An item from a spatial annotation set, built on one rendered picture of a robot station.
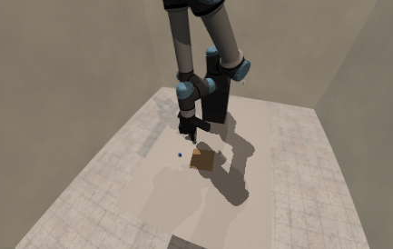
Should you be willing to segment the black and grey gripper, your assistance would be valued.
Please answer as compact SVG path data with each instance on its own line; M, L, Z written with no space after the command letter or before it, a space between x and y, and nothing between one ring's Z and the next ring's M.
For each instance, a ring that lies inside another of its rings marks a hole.
M189 118L185 118L183 116L181 116L181 113L179 112L178 114L178 118L180 118L180 123L179 123L179 131L180 134L187 134L188 136L185 136L186 140L190 140L192 141L193 144L196 143L196 139L197 139L197 127L189 124L189 122L195 117L189 117ZM183 120L183 119L191 119L191 120Z

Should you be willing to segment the brown flat mat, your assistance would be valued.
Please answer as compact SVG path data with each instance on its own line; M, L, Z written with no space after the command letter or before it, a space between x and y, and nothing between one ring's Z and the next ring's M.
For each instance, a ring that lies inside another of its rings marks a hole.
M189 168L212 171L214 153L213 151L193 149Z

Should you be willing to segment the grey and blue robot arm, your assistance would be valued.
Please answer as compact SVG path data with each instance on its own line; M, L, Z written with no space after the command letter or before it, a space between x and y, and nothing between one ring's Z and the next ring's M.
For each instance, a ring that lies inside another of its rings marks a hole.
M176 86L181 116L195 115L195 101L223 88L227 76L241 81L249 72L251 62L244 59L235 41L231 23L224 5L225 0L162 0L168 12L172 40L177 59ZM187 3L186 3L187 2ZM214 46L206 51L207 74L205 79L193 72L192 45L188 8L203 21ZM222 72L222 74L218 72Z

